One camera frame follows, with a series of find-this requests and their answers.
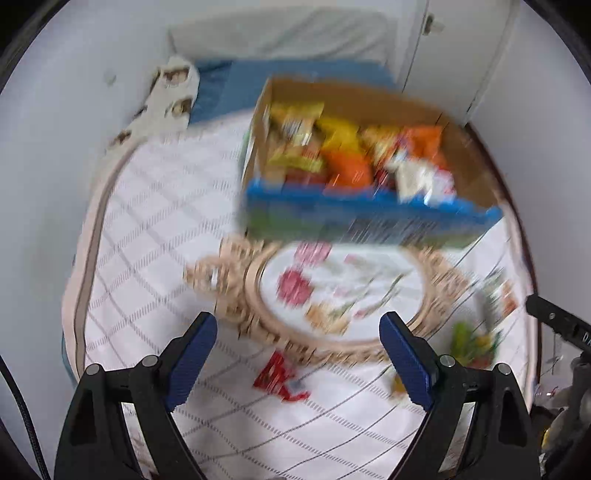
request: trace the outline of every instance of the black cable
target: black cable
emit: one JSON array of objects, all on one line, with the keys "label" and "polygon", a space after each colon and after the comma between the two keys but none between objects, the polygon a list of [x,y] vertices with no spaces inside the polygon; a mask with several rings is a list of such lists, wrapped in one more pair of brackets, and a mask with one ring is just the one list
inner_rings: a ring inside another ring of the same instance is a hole
[{"label": "black cable", "polygon": [[35,454],[35,460],[39,466],[41,477],[43,480],[51,480],[49,472],[47,471],[47,465],[43,459],[43,452],[41,451],[41,446],[39,445],[39,440],[37,439],[37,434],[35,432],[35,427],[33,426],[33,421],[31,420],[31,415],[29,414],[27,404],[22,397],[21,391],[17,387],[17,383],[14,381],[10,370],[8,369],[6,363],[4,363],[2,355],[0,355],[0,373],[4,377],[4,380],[6,380],[8,388],[10,388],[14,400],[17,402],[18,409],[21,411],[22,421],[25,424],[27,435],[29,435],[29,441],[31,442],[31,448],[33,449],[33,454]]}]

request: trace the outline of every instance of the orange snack bag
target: orange snack bag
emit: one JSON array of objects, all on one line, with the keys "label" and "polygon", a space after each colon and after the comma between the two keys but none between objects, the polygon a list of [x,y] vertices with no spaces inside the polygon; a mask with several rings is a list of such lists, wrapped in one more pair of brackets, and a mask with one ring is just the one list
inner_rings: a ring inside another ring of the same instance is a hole
[{"label": "orange snack bag", "polygon": [[426,158],[438,168],[449,171],[441,153],[442,133],[440,126],[407,127],[402,131],[402,138],[410,156]]},{"label": "orange snack bag", "polygon": [[328,187],[364,189],[374,182],[368,159],[346,150],[321,150],[332,176]]}]

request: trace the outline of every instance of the cardboard box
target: cardboard box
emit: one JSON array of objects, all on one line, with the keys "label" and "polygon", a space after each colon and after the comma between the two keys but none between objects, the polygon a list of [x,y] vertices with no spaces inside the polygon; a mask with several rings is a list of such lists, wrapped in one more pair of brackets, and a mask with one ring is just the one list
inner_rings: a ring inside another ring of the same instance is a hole
[{"label": "cardboard box", "polygon": [[[322,102],[326,115],[361,127],[441,125],[442,150],[458,201],[431,207],[418,201],[326,195],[278,184],[274,181],[277,169],[267,166],[268,108],[273,102]],[[251,142],[243,186],[248,234],[254,238],[463,247],[502,217],[493,182],[465,132],[441,110],[390,90],[336,81],[270,78],[255,109]]]}]

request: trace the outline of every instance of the red packaging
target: red packaging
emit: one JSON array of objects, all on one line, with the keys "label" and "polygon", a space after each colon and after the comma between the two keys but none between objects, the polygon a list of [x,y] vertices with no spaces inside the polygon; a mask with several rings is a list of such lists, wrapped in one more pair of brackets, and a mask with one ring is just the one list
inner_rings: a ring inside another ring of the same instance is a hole
[{"label": "red packaging", "polygon": [[295,374],[293,366],[280,352],[275,351],[252,386],[276,395],[283,401],[305,400],[310,392],[296,379]]}]

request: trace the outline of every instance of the red flower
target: red flower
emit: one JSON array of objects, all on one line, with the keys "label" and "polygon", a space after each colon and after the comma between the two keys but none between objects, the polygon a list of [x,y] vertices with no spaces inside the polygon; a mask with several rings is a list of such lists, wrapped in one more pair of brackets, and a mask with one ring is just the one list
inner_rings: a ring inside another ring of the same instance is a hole
[{"label": "red flower", "polygon": [[294,259],[301,265],[318,265],[329,256],[331,244],[325,242],[302,242],[298,245]]},{"label": "red flower", "polygon": [[301,270],[295,268],[285,270],[277,282],[277,298],[292,307],[300,307],[306,303],[313,291],[310,280],[301,274]]}]

